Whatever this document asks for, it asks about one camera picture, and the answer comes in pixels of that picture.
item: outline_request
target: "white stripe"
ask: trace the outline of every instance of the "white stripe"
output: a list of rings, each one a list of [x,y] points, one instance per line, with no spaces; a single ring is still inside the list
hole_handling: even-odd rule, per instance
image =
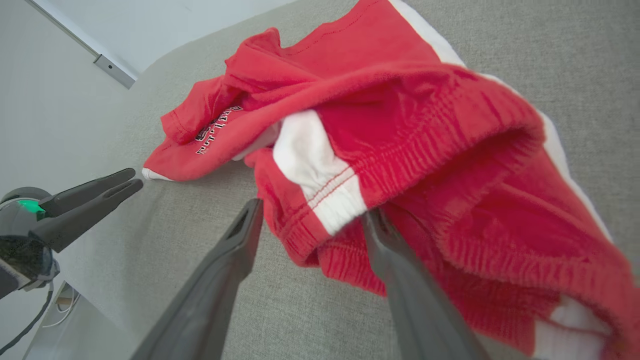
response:
[[[465,66],[465,63],[462,62],[462,59],[460,59],[458,54],[453,50],[451,44],[411,6],[400,0],[389,0],[389,2],[396,11],[400,13],[400,16],[404,17],[409,25],[411,25],[413,30],[433,48],[436,55],[440,58],[440,61]]]
[[[595,316],[590,308],[566,295],[560,296],[560,305],[549,319],[572,329],[596,331],[607,336],[612,333],[609,324]]]
[[[150,168],[142,168],[142,176],[145,177],[145,179],[147,180],[167,180],[167,181],[173,181],[171,179],[169,179],[166,176],[162,176],[160,174],[158,174],[157,172],[151,170]]]
[[[575,332],[536,320],[533,355],[540,360],[598,360],[605,340],[587,332]]]
[[[314,110],[284,118],[273,159],[282,174],[300,186],[308,206],[330,235],[367,211],[358,176],[335,155]]]

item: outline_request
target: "fabric fold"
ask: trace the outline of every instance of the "fabric fold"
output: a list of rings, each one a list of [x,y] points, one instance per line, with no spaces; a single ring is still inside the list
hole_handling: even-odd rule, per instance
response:
[[[629,263],[551,121],[400,0],[361,0],[292,47],[245,40],[162,123],[143,173],[244,158],[299,266],[384,295],[358,218],[381,208],[474,330],[542,359],[638,354]]]

